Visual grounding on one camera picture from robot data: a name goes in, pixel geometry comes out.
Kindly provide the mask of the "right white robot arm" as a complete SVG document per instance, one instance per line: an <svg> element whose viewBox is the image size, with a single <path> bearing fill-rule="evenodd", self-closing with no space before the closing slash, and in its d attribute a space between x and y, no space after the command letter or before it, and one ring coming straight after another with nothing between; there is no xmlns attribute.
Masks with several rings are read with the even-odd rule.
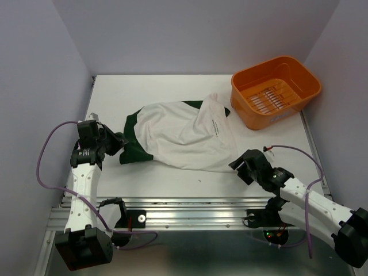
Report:
<svg viewBox="0 0 368 276"><path fill-rule="evenodd" d="M291 172L273 167L265 152L249 149L229 164L246 184L256 182L273 193L264 218L270 224L280 221L305 230L331 246L337 255L355 268L367 261L367 210L339 205L303 184Z"/></svg>

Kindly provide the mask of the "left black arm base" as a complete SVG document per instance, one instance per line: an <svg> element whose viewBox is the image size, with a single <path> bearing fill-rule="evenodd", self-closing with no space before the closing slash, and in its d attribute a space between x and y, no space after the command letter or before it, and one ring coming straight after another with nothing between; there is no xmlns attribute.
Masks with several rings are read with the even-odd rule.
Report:
<svg viewBox="0 0 368 276"><path fill-rule="evenodd" d="M97 210L109 229L124 228L132 231L145 228L147 212L143 209L127 209L120 197L102 201Z"/></svg>

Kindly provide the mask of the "white and green t-shirt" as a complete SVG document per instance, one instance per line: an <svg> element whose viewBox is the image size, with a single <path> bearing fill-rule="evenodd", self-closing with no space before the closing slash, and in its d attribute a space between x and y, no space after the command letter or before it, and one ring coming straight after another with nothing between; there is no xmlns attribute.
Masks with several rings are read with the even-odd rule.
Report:
<svg viewBox="0 0 368 276"><path fill-rule="evenodd" d="M211 93L202 101L153 103L126 117L120 164L157 161L183 169L231 171L237 156L230 110Z"/></svg>

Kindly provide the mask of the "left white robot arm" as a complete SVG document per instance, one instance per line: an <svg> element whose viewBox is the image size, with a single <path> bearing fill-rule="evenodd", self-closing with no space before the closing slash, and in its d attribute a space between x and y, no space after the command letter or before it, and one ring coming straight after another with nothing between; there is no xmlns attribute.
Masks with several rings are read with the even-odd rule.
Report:
<svg viewBox="0 0 368 276"><path fill-rule="evenodd" d="M121 198L104 200L97 205L97 187L106 155L113 156L127 141L96 120L77 124L79 139L70 165L73 187L69 217L55 246L71 271L110 263L113 257L114 226L128 219Z"/></svg>

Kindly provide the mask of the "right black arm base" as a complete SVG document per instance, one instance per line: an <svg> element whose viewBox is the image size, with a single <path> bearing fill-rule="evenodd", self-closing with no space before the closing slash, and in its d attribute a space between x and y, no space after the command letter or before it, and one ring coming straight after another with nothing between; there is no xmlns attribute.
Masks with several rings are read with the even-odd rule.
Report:
<svg viewBox="0 0 368 276"><path fill-rule="evenodd" d="M248 209L243 224L249 228L276 227L279 217L275 212L266 209Z"/></svg>

